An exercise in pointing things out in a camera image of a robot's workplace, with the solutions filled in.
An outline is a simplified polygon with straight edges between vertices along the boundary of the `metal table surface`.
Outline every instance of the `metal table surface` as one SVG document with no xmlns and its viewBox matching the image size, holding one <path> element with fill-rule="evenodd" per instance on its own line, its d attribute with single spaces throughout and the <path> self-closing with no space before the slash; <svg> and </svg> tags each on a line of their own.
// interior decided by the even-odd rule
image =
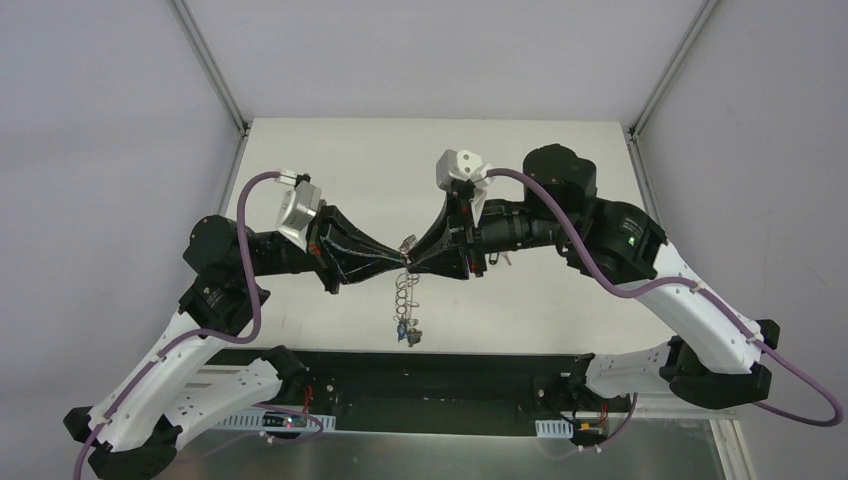
<svg viewBox="0 0 848 480">
<path fill-rule="evenodd" d="M 244 432 L 209 430 L 177 457 L 189 459 Z M 162 480 L 223 479 L 678 479 L 725 478 L 707 420 L 636 419 L 600 455 L 566 460 L 565 439 L 331 433 L 314 442 L 268 446 L 246 438 Z"/>
</svg>

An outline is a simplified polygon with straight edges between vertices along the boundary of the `white wall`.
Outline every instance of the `white wall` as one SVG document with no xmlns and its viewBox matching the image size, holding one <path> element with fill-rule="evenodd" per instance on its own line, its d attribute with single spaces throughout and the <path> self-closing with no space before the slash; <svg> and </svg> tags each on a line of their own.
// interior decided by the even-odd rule
<svg viewBox="0 0 848 480">
<path fill-rule="evenodd" d="M 166 2 L 0 5 L 0 471 L 70 476 L 191 278 L 236 135 Z"/>
<path fill-rule="evenodd" d="M 780 351 L 848 403 L 848 3 L 724 2 L 643 134 L 671 238 Z M 770 402 L 827 404 L 768 362 Z M 763 479 L 848 476 L 848 427 L 742 409 Z"/>
<path fill-rule="evenodd" d="M 190 0 L 254 117 L 635 121 L 702 0 Z"/>
</svg>

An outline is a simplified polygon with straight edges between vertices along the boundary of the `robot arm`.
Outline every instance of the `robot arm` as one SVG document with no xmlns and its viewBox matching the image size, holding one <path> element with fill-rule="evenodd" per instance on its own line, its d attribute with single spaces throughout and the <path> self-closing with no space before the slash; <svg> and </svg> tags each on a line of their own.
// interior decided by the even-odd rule
<svg viewBox="0 0 848 480">
<path fill-rule="evenodd" d="M 712 291 L 643 210 L 597 197 L 592 162 L 568 148 L 549 145 L 531 152 L 523 170 L 564 211 L 613 288 L 636 291 L 653 279 L 675 277 L 694 285 L 669 282 L 643 295 L 632 295 L 678 336 L 641 352 L 586 356 L 569 380 L 571 389 L 588 388 L 604 398 L 670 390 L 690 403 L 712 409 L 768 396 L 771 373 L 758 363 L 760 347 L 702 295 L 705 292 L 700 290 Z M 473 205 L 487 184 L 479 178 L 491 182 L 487 177 L 491 171 L 470 152 L 445 153 L 436 181 L 447 192 L 445 206 L 410 253 L 410 272 L 458 279 L 467 279 L 472 273 L 481 277 L 486 271 L 486 255 L 553 245 L 569 266 L 590 275 L 590 268 L 551 208 L 529 188 L 523 202 L 489 200 L 480 210 L 479 220 L 473 218 Z M 773 321 L 754 321 L 733 313 L 756 338 L 772 348 L 777 346 L 779 327 Z"/>
<path fill-rule="evenodd" d="M 279 232 L 246 233 L 257 275 L 320 269 Z M 72 409 L 64 419 L 75 440 L 95 448 L 89 463 L 99 478 L 153 478 L 188 442 L 233 413 L 272 398 L 303 401 L 306 368 L 282 346 L 199 394 L 180 395 L 189 378 L 228 344 L 219 337 L 249 330 L 253 317 L 234 222 L 202 219 L 183 257 L 197 278 L 156 344 L 111 395 Z M 258 289 L 260 304 L 268 297 Z M 199 329 L 209 333 L 193 333 Z"/>
</svg>

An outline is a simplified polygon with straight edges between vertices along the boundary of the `white bracket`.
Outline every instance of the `white bracket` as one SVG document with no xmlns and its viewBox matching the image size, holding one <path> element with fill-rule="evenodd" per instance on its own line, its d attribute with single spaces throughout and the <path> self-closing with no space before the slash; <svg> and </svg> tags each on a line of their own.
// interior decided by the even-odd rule
<svg viewBox="0 0 848 480">
<path fill-rule="evenodd" d="M 670 353 L 668 343 L 662 343 L 638 352 L 596 355 L 586 371 L 586 386 L 604 398 L 631 392 L 669 393 L 668 382 L 659 372 Z"/>
<path fill-rule="evenodd" d="M 293 186 L 283 197 L 280 214 L 277 216 L 277 231 L 286 239 L 306 251 L 306 235 L 309 225 L 318 214 L 321 203 L 321 189 L 303 180 L 295 186 L 297 174 L 282 170 L 278 182 Z"/>
<path fill-rule="evenodd" d="M 450 184 L 454 180 L 474 183 L 474 197 L 471 199 L 471 214 L 474 226 L 480 222 L 483 204 L 486 202 L 485 188 L 492 183 L 493 178 L 486 174 L 492 168 L 491 164 L 483 163 L 482 157 L 468 150 L 445 150 L 442 158 L 436 163 L 436 185 L 450 193 Z"/>
</svg>

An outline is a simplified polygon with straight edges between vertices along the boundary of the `white backdrop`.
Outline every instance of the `white backdrop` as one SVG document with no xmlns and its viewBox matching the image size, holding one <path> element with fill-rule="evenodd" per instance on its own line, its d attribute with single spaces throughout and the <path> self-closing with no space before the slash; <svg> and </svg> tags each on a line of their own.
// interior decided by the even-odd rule
<svg viewBox="0 0 848 480">
<path fill-rule="evenodd" d="M 258 119 L 230 201 L 256 173 L 287 168 L 312 175 L 329 204 L 374 239 L 397 248 L 419 238 L 439 213 L 444 193 L 435 165 L 447 148 L 466 148 L 495 166 L 521 169 L 532 149 L 561 143 L 598 165 L 599 195 L 641 204 L 621 126 L 615 122 L 480 120 Z M 248 224 L 270 230 L 284 189 L 265 182 L 248 201 Z M 522 199 L 520 184 L 498 179 L 489 198 Z M 513 266 L 491 267 L 460 282 L 422 276 L 415 288 L 424 331 L 414 352 L 624 352 L 654 346 L 671 331 L 636 301 L 611 297 L 566 267 L 554 249 L 516 252 Z M 410 351 L 397 343 L 394 280 L 386 273 L 339 295 L 314 274 L 260 278 L 271 290 L 255 346 Z"/>
</svg>

